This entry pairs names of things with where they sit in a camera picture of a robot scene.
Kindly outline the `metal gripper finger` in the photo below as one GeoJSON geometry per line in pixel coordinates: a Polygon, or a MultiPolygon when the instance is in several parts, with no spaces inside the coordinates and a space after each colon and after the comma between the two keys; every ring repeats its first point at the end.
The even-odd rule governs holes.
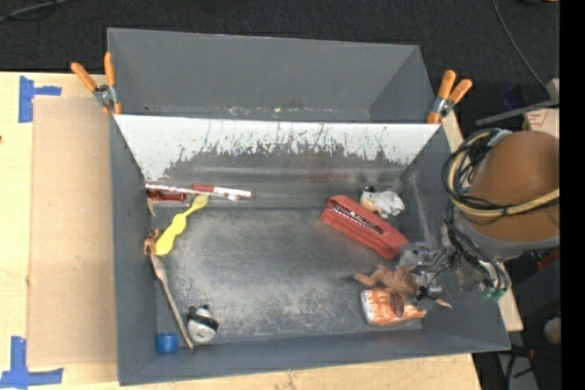
{"type": "Polygon", "coordinates": [[[402,245],[399,249],[399,266],[438,270],[441,266],[441,249],[424,242],[402,245]]]}
{"type": "Polygon", "coordinates": [[[411,273],[410,276],[415,282],[415,298],[421,300],[438,300],[443,294],[443,288],[435,273],[427,270],[420,270],[411,273]]]}

